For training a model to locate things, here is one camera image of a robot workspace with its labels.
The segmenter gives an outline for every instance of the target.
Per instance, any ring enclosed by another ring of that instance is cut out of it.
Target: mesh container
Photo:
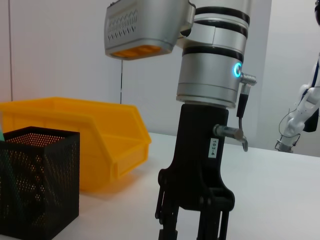
[[[0,141],[0,234],[51,240],[79,215],[80,134],[27,127]]]

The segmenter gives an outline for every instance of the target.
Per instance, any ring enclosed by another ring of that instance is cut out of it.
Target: black cable
[[[316,63],[316,67],[315,67],[315,72],[314,72],[311,88],[314,88],[316,83],[317,83],[318,73],[319,73],[319,61]]]
[[[316,89],[316,88],[320,88],[320,86],[314,86],[314,87],[311,87],[311,88]],[[280,135],[281,135],[282,137],[285,137],[285,138],[294,138],[294,137],[296,137],[296,136],[299,136],[300,133],[298,133],[298,134],[296,134],[296,135],[294,135],[294,136],[285,136],[285,135],[283,135],[283,134],[281,133],[280,126],[281,126],[282,122],[285,120],[285,118],[286,118],[287,116],[289,116],[289,114],[292,114],[293,112],[295,112],[295,111],[298,109],[298,107],[299,107],[300,103],[302,102],[302,100],[303,100],[303,98],[300,100],[300,102],[299,102],[299,104],[298,104],[298,106],[296,107],[295,110],[289,112],[289,113],[288,113],[287,115],[285,115],[285,116],[282,118],[282,120],[280,121],[280,123],[279,123],[279,133],[280,133]]]
[[[243,93],[240,94],[239,103],[238,103],[238,110],[236,112],[236,116],[239,119],[242,119],[245,115],[245,110],[246,110],[246,106],[248,103],[248,98],[249,98],[248,94],[243,94]]]

